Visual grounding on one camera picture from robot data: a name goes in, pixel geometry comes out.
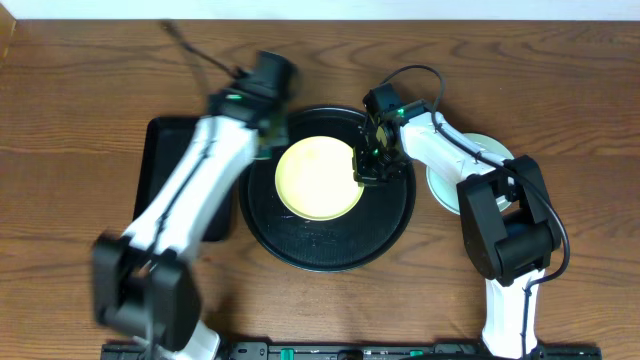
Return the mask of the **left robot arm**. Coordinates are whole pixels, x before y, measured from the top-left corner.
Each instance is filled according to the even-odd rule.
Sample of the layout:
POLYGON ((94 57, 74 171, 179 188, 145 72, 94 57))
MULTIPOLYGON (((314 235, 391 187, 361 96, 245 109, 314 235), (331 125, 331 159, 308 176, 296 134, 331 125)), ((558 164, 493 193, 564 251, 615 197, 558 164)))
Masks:
POLYGON ((286 143, 289 99, 276 90, 213 95, 154 200, 120 236, 96 239, 95 319, 143 344, 144 358, 215 358, 221 338, 200 319, 191 264, 236 179, 268 148, 286 143))

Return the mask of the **green yellow sponge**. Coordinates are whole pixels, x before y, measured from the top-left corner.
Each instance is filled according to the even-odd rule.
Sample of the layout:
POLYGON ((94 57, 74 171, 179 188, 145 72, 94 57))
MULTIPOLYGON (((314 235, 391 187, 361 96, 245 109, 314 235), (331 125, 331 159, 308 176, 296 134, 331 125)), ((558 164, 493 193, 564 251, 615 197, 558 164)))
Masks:
POLYGON ((260 147, 254 157, 255 160, 268 160, 272 157, 272 149, 270 147, 260 147))

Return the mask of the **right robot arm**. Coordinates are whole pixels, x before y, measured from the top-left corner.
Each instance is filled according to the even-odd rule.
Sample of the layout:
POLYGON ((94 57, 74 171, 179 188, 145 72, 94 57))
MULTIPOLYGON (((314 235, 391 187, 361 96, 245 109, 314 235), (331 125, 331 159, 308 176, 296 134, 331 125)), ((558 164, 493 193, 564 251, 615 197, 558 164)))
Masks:
POLYGON ((455 185, 464 247, 486 280, 484 345, 496 357, 532 358, 538 288, 562 273, 545 272, 555 250, 570 258, 567 231, 538 164, 478 145, 423 100, 373 101, 365 110, 355 179, 378 185, 417 160, 455 185))

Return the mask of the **yellow plate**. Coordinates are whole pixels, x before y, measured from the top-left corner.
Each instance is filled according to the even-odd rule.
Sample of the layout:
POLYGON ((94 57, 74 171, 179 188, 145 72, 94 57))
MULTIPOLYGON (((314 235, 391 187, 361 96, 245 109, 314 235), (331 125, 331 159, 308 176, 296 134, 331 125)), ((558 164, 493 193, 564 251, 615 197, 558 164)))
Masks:
POLYGON ((329 136, 313 136, 291 145, 275 170, 279 199, 295 215, 328 221, 348 213, 364 187, 354 180, 353 149, 329 136))

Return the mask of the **light blue plate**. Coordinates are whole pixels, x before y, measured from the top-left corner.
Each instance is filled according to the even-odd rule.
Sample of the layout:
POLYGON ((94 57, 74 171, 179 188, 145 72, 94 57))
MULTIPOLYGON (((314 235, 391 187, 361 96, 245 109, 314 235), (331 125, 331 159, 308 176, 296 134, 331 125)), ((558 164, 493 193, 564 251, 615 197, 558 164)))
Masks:
MULTIPOLYGON (((465 133, 465 136, 486 150, 502 155, 508 159, 514 159, 514 155, 494 138, 478 133, 465 133)), ((426 183, 433 197, 445 209, 456 215, 460 214, 457 191, 453 184, 447 182, 429 167, 426 168, 426 183)))

